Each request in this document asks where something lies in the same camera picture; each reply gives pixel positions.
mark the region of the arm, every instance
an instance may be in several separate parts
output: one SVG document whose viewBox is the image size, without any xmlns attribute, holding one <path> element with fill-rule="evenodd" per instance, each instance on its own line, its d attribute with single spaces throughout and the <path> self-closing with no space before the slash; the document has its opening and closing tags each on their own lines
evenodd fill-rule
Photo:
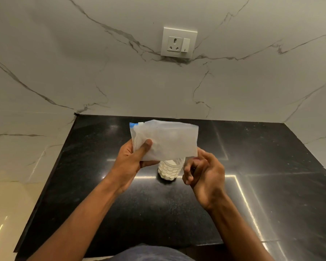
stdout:
<svg viewBox="0 0 326 261">
<path fill-rule="evenodd" d="M 184 167 L 183 181 L 192 187 L 235 260 L 274 261 L 225 193 L 225 168 L 213 154 L 198 149 L 198 158 Z"/>
<path fill-rule="evenodd" d="M 147 140 L 133 153 L 132 140 L 124 144 L 113 168 L 102 182 L 28 261 L 82 260 L 100 223 L 117 196 L 129 187 L 140 168 L 158 163 L 158 161 L 140 161 L 151 146 L 152 141 Z"/>
</svg>

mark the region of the left hand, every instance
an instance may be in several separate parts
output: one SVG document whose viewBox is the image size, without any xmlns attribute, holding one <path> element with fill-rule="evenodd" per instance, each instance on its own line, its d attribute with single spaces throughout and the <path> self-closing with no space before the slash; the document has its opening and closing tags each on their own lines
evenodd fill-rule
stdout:
<svg viewBox="0 0 326 261">
<path fill-rule="evenodd" d="M 141 161 L 151 146 L 151 139 L 146 140 L 135 152 L 133 152 L 132 140 L 122 145 L 112 169 L 105 177 L 106 180 L 110 180 L 116 186 L 117 193 L 126 191 L 141 168 L 159 163 L 159 161 Z"/>
</svg>

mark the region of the electrical socket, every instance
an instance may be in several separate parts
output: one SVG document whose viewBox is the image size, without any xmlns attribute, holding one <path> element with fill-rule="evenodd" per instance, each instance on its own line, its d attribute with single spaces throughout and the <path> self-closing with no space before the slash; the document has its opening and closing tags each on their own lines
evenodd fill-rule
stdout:
<svg viewBox="0 0 326 261">
<path fill-rule="evenodd" d="M 183 43 L 183 38 L 178 38 L 176 36 L 170 36 L 168 38 L 167 50 L 168 51 L 180 52 L 182 43 Z"/>
</svg>

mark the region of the hand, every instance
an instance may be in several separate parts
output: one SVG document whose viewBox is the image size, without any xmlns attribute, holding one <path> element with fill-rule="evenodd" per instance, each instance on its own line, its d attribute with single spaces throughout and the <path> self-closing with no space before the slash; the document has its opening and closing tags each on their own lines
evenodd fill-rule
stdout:
<svg viewBox="0 0 326 261">
<path fill-rule="evenodd" d="M 126 191 L 141 168 L 159 163 L 159 161 L 141 161 L 151 146 L 151 139 L 146 140 L 135 152 L 133 152 L 132 140 L 122 145 L 112 169 L 105 177 L 116 186 L 117 193 Z"/>
<path fill-rule="evenodd" d="M 190 185 L 200 205 L 212 210 L 225 195 L 225 168 L 212 154 L 198 148 L 198 158 L 189 159 L 183 168 L 183 182 Z"/>
</svg>

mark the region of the right hand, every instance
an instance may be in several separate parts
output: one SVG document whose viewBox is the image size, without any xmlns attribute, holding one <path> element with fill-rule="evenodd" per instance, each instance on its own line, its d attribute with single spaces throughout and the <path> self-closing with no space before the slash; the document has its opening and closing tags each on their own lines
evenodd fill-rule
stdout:
<svg viewBox="0 0 326 261">
<path fill-rule="evenodd" d="M 189 159 L 183 168 L 183 182 L 190 185 L 200 205 L 207 211 L 225 193 L 225 168 L 212 154 L 198 148 L 198 158 Z"/>
</svg>

